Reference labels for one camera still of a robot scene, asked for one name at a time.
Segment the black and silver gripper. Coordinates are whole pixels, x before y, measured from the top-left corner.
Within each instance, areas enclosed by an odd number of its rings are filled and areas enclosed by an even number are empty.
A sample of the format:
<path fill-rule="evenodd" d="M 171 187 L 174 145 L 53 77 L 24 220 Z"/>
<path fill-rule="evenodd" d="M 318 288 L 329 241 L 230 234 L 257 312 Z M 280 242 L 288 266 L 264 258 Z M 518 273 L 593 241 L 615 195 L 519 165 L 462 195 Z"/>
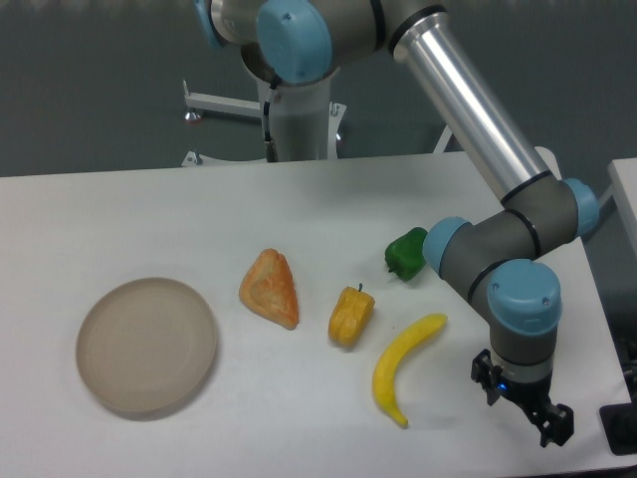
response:
<path fill-rule="evenodd" d="M 471 365 L 471 380 L 486 394 L 488 406 L 500 397 L 517 405 L 540 434 L 539 444 L 563 446 L 574 433 L 573 410 L 550 401 L 553 357 L 532 365 L 492 357 L 483 349 Z"/>

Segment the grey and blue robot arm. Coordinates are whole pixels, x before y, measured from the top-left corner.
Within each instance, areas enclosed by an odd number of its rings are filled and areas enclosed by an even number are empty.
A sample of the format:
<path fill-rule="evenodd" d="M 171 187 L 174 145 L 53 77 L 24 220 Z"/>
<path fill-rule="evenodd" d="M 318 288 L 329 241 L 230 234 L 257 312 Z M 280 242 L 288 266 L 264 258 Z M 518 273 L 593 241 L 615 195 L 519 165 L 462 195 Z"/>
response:
<path fill-rule="evenodd" d="M 564 444 L 573 413 L 549 398 L 560 284 L 542 255 L 589 232 L 599 207 L 591 189 L 553 175 L 489 91 L 448 26 L 439 1 L 198 1 L 208 43 L 240 48 L 262 83 L 269 162 L 325 159 L 334 147 L 328 102 L 308 101 L 341 66 L 386 50 L 417 79 L 502 204 L 472 224 L 438 222 L 416 248 L 488 324 L 491 345 L 471 378 L 488 403 L 504 398 Z"/>

